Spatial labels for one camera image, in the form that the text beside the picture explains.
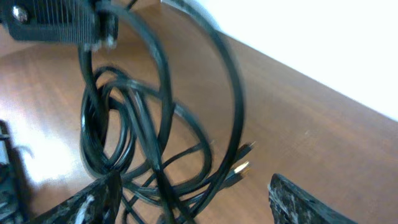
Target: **black plastic object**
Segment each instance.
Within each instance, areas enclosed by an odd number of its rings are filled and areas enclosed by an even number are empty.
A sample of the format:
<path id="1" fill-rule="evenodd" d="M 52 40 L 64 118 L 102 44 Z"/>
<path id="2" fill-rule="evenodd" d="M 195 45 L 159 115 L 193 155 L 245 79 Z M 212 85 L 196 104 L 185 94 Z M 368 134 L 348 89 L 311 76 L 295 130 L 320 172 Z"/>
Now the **black plastic object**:
<path id="1" fill-rule="evenodd" d="M 115 223 L 121 196 L 120 175 L 110 172 L 29 223 Z"/>
<path id="2" fill-rule="evenodd" d="M 93 10 L 95 0 L 0 1 L 2 24 L 15 40 L 97 44 L 117 37 L 118 22 Z"/>
<path id="3" fill-rule="evenodd" d="M 10 158 L 9 146 L 6 125 L 0 121 L 0 223 L 18 224 L 27 220 L 27 214 L 22 204 L 18 175 Z"/>
<path id="4" fill-rule="evenodd" d="M 272 176 L 268 191 L 275 223 L 355 223 L 329 208 L 283 175 Z"/>

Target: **gold connector tip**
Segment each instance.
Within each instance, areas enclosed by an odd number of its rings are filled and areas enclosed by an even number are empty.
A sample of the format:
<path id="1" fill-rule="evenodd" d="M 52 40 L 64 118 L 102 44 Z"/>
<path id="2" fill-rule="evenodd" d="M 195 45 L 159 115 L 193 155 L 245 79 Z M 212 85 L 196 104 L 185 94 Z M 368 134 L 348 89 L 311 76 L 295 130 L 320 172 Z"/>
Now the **gold connector tip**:
<path id="1" fill-rule="evenodd" d="M 256 143 L 257 143 L 256 141 L 254 141 L 254 142 L 250 143 L 249 147 L 253 148 L 253 147 L 254 147 L 254 145 L 256 145 Z"/>
<path id="2" fill-rule="evenodd" d="M 245 174 L 247 171 L 249 171 L 249 168 L 250 168 L 249 165 L 250 165 L 250 162 L 246 161 L 245 163 L 237 166 L 237 168 L 234 169 L 234 173 L 235 174 L 237 174 L 237 173 Z"/>

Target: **black cable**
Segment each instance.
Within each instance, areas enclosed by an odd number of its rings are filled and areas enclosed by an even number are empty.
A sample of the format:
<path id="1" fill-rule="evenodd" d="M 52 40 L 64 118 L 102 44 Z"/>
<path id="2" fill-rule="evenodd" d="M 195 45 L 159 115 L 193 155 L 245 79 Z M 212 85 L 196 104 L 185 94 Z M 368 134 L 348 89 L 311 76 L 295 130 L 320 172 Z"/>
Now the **black cable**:
<path id="1" fill-rule="evenodd" d="M 133 5 L 135 5 L 136 2 L 137 0 L 131 0 L 130 3 L 126 6 L 126 9 L 130 10 L 133 7 Z"/>
<path id="2" fill-rule="evenodd" d="M 10 136 L 8 134 L 0 134 L 0 141 L 8 140 Z"/>
<path id="3" fill-rule="evenodd" d="M 111 170 L 118 170 L 121 173 L 123 187 L 134 194 L 129 202 L 124 196 L 122 198 L 123 204 L 126 206 L 123 222 L 126 222 L 127 213 L 130 213 L 136 222 L 144 223 L 132 208 L 134 203 L 141 199 L 155 206 L 161 206 L 164 209 L 164 221 L 167 223 L 194 223 L 196 215 L 209 204 L 215 193 L 225 186 L 229 179 L 227 175 L 231 173 L 231 166 L 249 151 L 244 149 L 237 155 L 244 122 L 244 97 L 238 71 L 228 46 L 217 31 L 194 8 L 183 1 L 173 0 L 173 2 L 185 9 L 210 36 L 210 40 L 224 61 L 234 96 L 233 130 L 225 158 L 216 172 L 209 176 L 212 167 L 212 150 L 208 138 L 189 110 L 173 100 L 167 59 L 157 37 L 134 12 L 114 6 L 107 1 L 98 2 L 96 4 L 97 12 L 113 14 L 119 19 L 125 20 L 141 36 L 157 65 L 160 80 L 160 87 L 157 90 L 150 85 L 132 79 L 126 72 L 116 67 L 100 67 L 93 72 L 91 52 L 85 51 L 83 47 L 78 49 L 80 67 L 86 82 L 81 104 L 81 156 L 85 167 L 97 178 L 106 175 Z M 113 78 L 104 85 L 98 86 L 96 81 L 105 72 L 113 74 Z M 117 90 L 123 100 L 113 98 L 111 96 L 113 90 Z M 158 134 L 155 133 L 147 106 L 148 98 L 157 99 L 162 105 Z M 109 110 L 118 111 L 121 134 L 113 155 L 107 158 L 103 150 L 108 129 Z M 162 162 L 162 154 L 169 139 L 174 114 L 190 126 L 199 143 L 173 156 L 168 161 Z M 139 167 L 127 172 L 134 157 L 136 139 L 140 141 L 146 160 Z M 173 161 L 197 151 L 203 154 L 201 171 L 190 180 L 171 186 L 164 169 Z M 144 185 L 139 186 L 134 183 L 136 177 L 148 170 L 151 170 L 153 174 Z M 153 180 L 156 180 L 157 186 L 149 187 Z M 208 187 L 203 192 L 188 200 L 180 200 L 181 196 L 206 186 Z M 180 211 L 180 216 L 177 219 L 174 217 L 173 209 Z"/>

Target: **wooden desk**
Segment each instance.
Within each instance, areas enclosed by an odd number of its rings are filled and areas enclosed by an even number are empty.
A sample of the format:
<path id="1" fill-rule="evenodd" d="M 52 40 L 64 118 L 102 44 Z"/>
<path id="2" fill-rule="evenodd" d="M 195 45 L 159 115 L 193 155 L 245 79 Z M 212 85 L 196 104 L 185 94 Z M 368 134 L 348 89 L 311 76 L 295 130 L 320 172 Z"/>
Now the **wooden desk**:
<path id="1" fill-rule="evenodd" d="M 155 5 L 139 13 L 159 35 L 169 56 L 174 96 L 199 117 L 215 139 L 218 166 L 232 122 L 230 89 L 219 58 L 195 26 L 169 7 Z M 357 222 L 395 223 L 398 123 L 228 40 L 240 62 L 246 90 L 242 142 L 257 144 L 248 155 L 252 163 L 248 177 L 220 192 L 198 220 L 273 223 L 267 184 L 278 172 Z M 94 60 L 96 66 L 115 63 L 132 77 L 157 84 L 146 48 L 125 28 L 118 48 L 101 50 Z M 36 214 L 92 181 L 79 153 L 83 87 L 75 47 L 38 45 L 0 59 L 0 118 L 11 126 L 14 144 L 23 146 L 32 186 L 30 207 Z M 159 107 L 155 103 L 151 107 L 158 122 Z M 107 151 L 118 136 L 117 115 L 112 114 L 112 119 Z M 187 129 L 176 122 L 165 158 L 193 142 Z M 194 154 L 177 161 L 167 172 L 178 182 L 200 166 L 201 157 Z M 137 209 L 149 223 L 159 214 L 142 202 Z"/>

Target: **wood grain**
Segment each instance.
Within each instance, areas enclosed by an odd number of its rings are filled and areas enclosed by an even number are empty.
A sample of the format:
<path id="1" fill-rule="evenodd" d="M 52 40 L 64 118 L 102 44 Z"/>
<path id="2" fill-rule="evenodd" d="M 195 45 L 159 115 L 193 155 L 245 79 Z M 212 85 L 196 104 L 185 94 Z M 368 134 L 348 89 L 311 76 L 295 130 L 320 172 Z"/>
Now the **wood grain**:
<path id="1" fill-rule="evenodd" d="M 232 123 L 231 90 L 220 59 L 179 12 L 157 4 L 139 14 L 164 45 L 174 97 L 194 112 L 215 140 L 218 166 Z M 357 222 L 395 223 L 398 124 L 266 55 L 228 41 L 246 90 L 242 142 L 257 143 L 248 155 L 252 164 L 248 176 L 221 191 L 198 221 L 273 223 L 267 184 L 278 172 Z M 142 41 L 122 26 L 118 43 L 116 50 L 95 54 L 95 66 L 115 63 L 133 78 L 158 84 Z M 26 148 L 22 154 L 33 191 L 30 207 L 36 214 L 92 181 L 79 153 L 83 88 L 75 47 L 38 45 L 0 59 L 0 118 L 9 123 L 14 144 Z M 151 108 L 159 122 L 159 106 L 153 102 Z M 108 152 L 117 142 L 118 125 L 118 116 L 112 114 Z M 176 121 L 165 159 L 193 143 L 188 129 Z M 194 154 L 167 172 L 179 182 L 200 165 L 200 155 Z M 149 223 L 159 214 L 142 202 L 137 209 Z"/>
<path id="2" fill-rule="evenodd" d="M 32 46 L 32 43 L 17 42 L 11 38 L 3 27 L 0 27 L 0 57 Z"/>

